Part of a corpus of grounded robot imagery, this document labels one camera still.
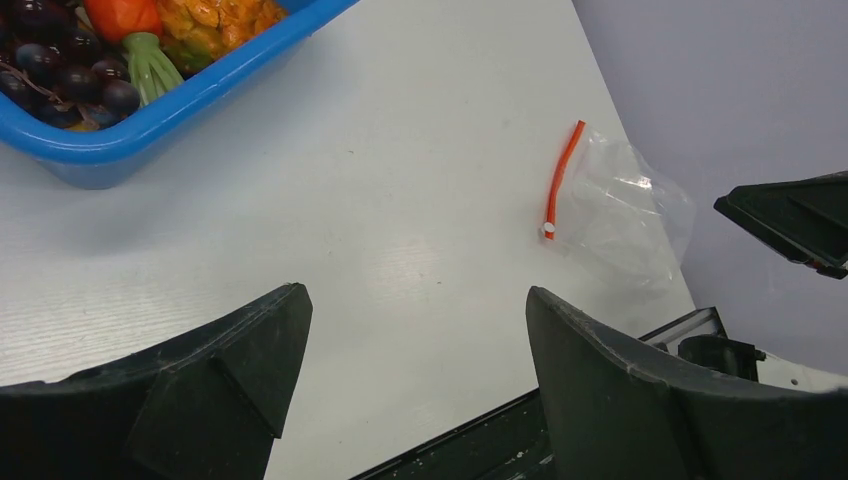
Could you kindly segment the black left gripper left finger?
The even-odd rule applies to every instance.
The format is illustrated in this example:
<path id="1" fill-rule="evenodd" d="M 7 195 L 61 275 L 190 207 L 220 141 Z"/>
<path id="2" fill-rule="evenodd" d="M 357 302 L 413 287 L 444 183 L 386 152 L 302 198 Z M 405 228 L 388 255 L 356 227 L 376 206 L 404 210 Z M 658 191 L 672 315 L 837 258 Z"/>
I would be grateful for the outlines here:
<path id="1" fill-rule="evenodd" d="M 308 341 L 287 284 L 198 328 L 58 381 L 1 390 L 5 479 L 260 479 Z"/>

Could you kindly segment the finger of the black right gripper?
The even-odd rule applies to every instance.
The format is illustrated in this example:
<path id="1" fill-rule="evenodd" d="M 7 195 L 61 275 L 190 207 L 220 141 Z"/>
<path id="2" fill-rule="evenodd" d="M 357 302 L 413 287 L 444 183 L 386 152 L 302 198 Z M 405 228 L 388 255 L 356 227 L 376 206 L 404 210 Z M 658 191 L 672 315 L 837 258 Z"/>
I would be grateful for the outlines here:
<path id="1" fill-rule="evenodd" d="M 847 173 L 744 185 L 713 208 L 786 260 L 847 277 Z"/>

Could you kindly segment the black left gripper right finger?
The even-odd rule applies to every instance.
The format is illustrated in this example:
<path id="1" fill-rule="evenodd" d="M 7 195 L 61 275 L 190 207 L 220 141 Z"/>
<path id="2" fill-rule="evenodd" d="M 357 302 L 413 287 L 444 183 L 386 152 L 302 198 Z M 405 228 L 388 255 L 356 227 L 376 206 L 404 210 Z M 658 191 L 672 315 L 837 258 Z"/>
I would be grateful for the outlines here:
<path id="1" fill-rule="evenodd" d="M 541 287 L 526 323 L 562 479 L 843 479 L 847 393 L 687 362 Z"/>

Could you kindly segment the dark purple toy grapes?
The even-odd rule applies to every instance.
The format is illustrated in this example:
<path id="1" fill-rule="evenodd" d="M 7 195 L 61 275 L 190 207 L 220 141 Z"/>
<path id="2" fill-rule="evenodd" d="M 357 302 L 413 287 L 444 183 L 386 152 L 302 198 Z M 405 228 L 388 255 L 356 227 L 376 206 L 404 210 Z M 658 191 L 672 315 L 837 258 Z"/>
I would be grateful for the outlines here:
<path id="1" fill-rule="evenodd" d="M 142 106 L 127 60 L 81 1 L 1 3 L 1 93 L 42 123 L 79 132 L 110 128 Z"/>

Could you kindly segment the orange toy carrot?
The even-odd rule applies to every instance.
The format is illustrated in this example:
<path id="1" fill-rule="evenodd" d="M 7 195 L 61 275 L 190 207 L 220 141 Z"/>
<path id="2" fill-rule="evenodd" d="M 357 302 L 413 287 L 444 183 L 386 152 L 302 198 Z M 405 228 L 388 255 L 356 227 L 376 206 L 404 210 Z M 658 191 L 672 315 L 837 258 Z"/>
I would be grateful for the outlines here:
<path id="1" fill-rule="evenodd" d="M 147 106 L 184 82 L 162 50 L 163 24 L 153 0 L 84 0 L 95 32 L 126 52 L 131 83 Z"/>

